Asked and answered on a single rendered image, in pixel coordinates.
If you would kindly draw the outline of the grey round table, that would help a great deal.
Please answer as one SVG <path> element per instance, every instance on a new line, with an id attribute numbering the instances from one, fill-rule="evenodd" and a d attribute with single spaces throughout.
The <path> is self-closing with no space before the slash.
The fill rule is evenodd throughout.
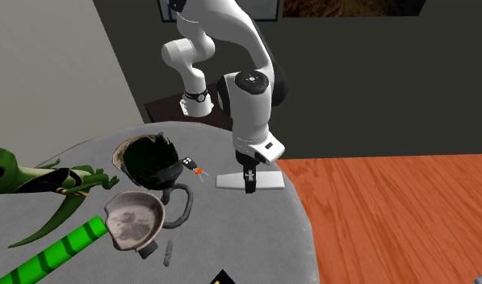
<path id="1" fill-rule="evenodd" d="M 59 165 L 90 165 L 116 175 L 112 155 L 138 135 L 162 132 L 181 157 L 192 158 L 207 176 L 190 170 L 179 177 L 193 191 L 189 219 L 157 236 L 158 249 L 143 260 L 121 252 L 103 236 L 38 284 L 209 284 L 224 269 L 236 284 L 318 284 L 312 228 L 294 186 L 281 190 L 216 188 L 216 177 L 240 170 L 230 132 L 201 123 L 151 123 L 88 140 L 58 154 Z M 59 194 L 0 195 L 0 278 L 89 219 L 119 192 L 133 190 L 121 175 L 110 190 L 95 187 L 82 206 L 58 229 L 31 244 L 11 245 L 38 230 L 62 202 Z M 174 242 L 170 266 L 166 244 Z"/>

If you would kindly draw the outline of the green lizard toy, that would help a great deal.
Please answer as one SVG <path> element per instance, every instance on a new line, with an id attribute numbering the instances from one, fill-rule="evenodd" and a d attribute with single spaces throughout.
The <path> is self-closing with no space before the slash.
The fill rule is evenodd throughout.
<path id="1" fill-rule="evenodd" d="M 64 197 L 39 230 L 12 244 L 12 248 L 30 244 L 60 227 L 83 204 L 92 188 L 100 186 L 110 190 L 119 183 L 118 177 L 109 177 L 103 169 L 89 165 L 60 167 L 60 162 L 26 167 L 18 163 L 13 152 L 0 148 L 0 194 L 55 193 Z"/>

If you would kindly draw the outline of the small grey stick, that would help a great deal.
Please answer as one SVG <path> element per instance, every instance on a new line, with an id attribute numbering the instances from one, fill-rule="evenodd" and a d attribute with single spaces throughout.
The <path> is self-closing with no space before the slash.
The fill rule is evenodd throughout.
<path id="1" fill-rule="evenodd" d="M 170 266 L 170 260 L 171 260 L 171 257 L 172 257 L 173 247 L 174 247 L 174 242 L 172 240 L 168 240 L 168 242 L 166 244 L 165 256 L 164 256 L 164 259 L 163 259 L 163 265 L 165 267 Z"/>

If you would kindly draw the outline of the black key fob orange tag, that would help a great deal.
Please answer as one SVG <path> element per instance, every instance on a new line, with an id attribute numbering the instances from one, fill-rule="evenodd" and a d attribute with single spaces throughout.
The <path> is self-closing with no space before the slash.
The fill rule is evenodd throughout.
<path id="1" fill-rule="evenodd" d="M 194 160 L 192 160 L 190 157 L 185 157 L 182 159 L 182 163 L 186 168 L 198 176 L 201 182 L 204 182 L 203 177 L 207 176 L 208 173 L 206 173 L 203 168 L 198 167 Z"/>

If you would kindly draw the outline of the dark maroon robot stand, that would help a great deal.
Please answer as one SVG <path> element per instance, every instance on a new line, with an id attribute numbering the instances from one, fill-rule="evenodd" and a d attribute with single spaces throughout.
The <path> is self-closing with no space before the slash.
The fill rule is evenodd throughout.
<path id="1" fill-rule="evenodd" d="M 181 94 L 174 94 L 166 98 L 146 103 L 145 109 L 149 115 L 150 121 L 152 123 L 166 121 L 194 122 L 218 127 L 227 131 L 232 130 L 233 120 L 219 108 L 217 98 L 212 98 L 214 104 L 212 112 L 207 116 L 199 118 L 185 116 L 182 113 L 182 108 L 179 104 L 181 99 Z"/>

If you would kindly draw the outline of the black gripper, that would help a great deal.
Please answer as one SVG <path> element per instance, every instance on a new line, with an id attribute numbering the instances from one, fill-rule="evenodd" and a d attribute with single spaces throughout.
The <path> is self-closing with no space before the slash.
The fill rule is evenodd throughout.
<path id="1" fill-rule="evenodd" d="M 256 185 L 257 185 L 256 167 L 260 163 L 266 163 L 266 159 L 258 152 L 256 152 L 252 157 L 250 155 L 236 151 L 235 156 L 236 156 L 237 162 L 240 163 L 243 167 L 245 192 L 247 194 L 254 193 L 256 191 Z"/>

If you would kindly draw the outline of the white flat rectangular slab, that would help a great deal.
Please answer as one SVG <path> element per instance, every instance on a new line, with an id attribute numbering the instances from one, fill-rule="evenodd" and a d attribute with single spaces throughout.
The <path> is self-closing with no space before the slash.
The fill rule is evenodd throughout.
<path id="1" fill-rule="evenodd" d="M 256 174 L 254 183 L 256 190 L 281 190 L 285 188 L 281 171 L 261 171 Z M 221 174 L 216 177 L 216 188 L 243 190 L 245 179 L 243 173 Z"/>

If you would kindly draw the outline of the grey pink shell dish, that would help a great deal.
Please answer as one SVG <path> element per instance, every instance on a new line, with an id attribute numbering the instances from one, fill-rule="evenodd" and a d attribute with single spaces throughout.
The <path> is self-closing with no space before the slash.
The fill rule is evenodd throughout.
<path id="1" fill-rule="evenodd" d="M 105 224 L 115 248 L 137 253 L 156 238 L 166 217 L 161 200 L 143 191 L 118 193 L 104 211 L 107 215 Z"/>

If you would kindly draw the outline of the small black cylinder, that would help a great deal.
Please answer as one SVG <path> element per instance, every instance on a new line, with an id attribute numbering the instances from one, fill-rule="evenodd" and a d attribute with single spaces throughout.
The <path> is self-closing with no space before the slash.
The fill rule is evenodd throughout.
<path id="1" fill-rule="evenodd" d="M 149 242 L 146 246 L 144 246 L 142 249 L 140 249 L 138 251 L 140 257 L 145 260 L 146 258 L 148 258 L 155 250 L 158 249 L 158 245 L 157 243 L 152 240 L 151 242 Z"/>

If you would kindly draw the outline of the black and yellow object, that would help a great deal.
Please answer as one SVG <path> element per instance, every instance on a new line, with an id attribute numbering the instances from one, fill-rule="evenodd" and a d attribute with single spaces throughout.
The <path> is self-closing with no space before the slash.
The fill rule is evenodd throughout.
<path id="1" fill-rule="evenodd" d="M 222 269 L 209 284 L 236 284 L 234 280 Z"/>

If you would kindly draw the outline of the broken black bowl gold rim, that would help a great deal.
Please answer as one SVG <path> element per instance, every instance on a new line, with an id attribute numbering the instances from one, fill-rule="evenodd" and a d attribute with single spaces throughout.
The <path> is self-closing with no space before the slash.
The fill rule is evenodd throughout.
<path id="1" fill-rule="evenodd" d="M 148 190 L 171 188 L 184 169 L 174 144 L 162 132 L 125 140 L 114 151 L 112 164 Z"/>

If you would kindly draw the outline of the green striped stick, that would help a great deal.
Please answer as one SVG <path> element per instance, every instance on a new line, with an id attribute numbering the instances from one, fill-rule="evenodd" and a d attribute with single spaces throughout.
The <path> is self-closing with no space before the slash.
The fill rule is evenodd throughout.
<path id="1" fill-rule="evenodd" d="M 107 225 L 95 216 L 2 276 L 0 284 L 36 284 L 107 232 Z"/>

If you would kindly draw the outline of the brown wall picture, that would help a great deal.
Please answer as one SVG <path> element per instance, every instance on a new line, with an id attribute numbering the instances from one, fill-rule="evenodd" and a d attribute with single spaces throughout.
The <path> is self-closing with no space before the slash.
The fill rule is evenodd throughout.
<path id="1" fill-rule="evenodd" d="M 284 18 L 418 16 L 427 0 L 284 0 Z"/>

